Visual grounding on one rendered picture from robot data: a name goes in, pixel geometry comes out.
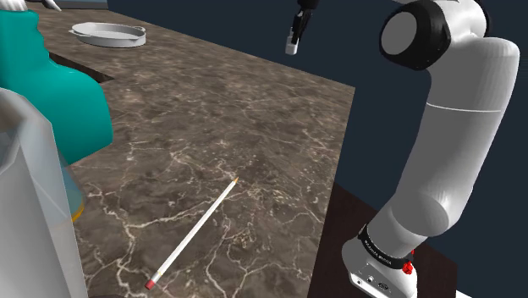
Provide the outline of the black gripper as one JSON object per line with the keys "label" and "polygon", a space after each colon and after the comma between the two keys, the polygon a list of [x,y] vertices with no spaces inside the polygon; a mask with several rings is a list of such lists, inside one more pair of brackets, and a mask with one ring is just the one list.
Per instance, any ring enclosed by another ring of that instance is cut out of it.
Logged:
{"label": "black gripper", "polygon": [[300,38],[312,16],[311,10],[317,8],[321,0],[297,0],[300,11],[294,16],[293,24],[287,37],[285,53],[295,55],[298,52]]}

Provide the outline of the white oval baking dish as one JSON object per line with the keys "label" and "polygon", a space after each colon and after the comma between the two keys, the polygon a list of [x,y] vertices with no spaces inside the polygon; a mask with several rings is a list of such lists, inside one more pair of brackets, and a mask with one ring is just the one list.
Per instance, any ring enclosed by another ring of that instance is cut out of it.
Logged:
{"label": "white oval baking dish", "polygon": [[69,33],[79,41],[99,47],[140,47],[146,43],[146,29],[141,26],[85,22],[73,25]]}

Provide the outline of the dark brown robot stand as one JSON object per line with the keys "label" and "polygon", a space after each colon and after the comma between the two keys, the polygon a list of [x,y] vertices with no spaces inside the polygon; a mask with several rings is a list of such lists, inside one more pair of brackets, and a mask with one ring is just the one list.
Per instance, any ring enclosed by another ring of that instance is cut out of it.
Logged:
{"label": "dark brown robot stand", "polygon": [[[376,213],[339,184],[333,185],[307,298],[371,298],[349,281],[341,249]],[[413,266],[418,275],[417,298],[471,298],[456,290],[455,262],[428,244],[415,249]]]}

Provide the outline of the white pencil with red eraser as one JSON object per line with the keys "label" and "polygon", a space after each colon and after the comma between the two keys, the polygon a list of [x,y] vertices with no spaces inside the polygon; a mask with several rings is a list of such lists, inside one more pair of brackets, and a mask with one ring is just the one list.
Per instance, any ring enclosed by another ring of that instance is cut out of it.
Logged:
{"label": "white pencil with red eraser", "polygon": [[201,227],[205,224],[205,222],[209,219],[209,217],[211,217],[211,215],[215,212],[218,206],[223,202],[223,200],[226,198],[229,192],[236,186],[238,181],[239,181],[239,178],[236,177],[234,180],[230,182],[230,184],[221,193],[221,195],[205,211],[205,213],[198,220],[198,222],[193,226],[190,232],[179,242],[179,244],[172,251],[172,253],[167,257],[164,263],[158,268],[158,270],[145,283],[145,288],[147,290],[151,290],[157,284],[158,280],[166,273],[166,271],[170,268],[170,266],[173,264],[176,258],[180,255],[180,253],[184,250],[184,248],[190,243],[190,241],[195,237],[197,232],[201,229]]}

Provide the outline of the teal spray bottle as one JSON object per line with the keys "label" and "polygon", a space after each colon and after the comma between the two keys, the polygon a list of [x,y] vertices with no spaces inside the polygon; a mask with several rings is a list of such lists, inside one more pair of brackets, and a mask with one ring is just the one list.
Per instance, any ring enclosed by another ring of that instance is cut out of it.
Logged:
{"label": "teal spray bottle", "polygon": [[25,0],[0,0],[0,88],[25,97],[49,120],[72,164],[113,142],[107,100],[88,74],[50,58],[38,22]]}

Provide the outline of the clear glass with orange base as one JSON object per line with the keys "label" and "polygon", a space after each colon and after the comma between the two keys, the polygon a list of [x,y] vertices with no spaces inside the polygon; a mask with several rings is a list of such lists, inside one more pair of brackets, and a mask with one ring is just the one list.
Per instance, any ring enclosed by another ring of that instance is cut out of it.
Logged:
{"label": "clear glass with orange base", "polygon": [[58,152],[58,158],[61,165],[71,218],[75,222],[85,209],[85,192],[61,152]]}

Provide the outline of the translucent white jug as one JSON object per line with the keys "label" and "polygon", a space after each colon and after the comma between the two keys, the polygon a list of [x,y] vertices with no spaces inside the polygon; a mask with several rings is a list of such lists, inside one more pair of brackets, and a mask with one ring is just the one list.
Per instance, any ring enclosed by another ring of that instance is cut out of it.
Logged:
{"label": "translucent white jug", "polygon": [[3,88],[0,298],[88,298],[52,126]]}

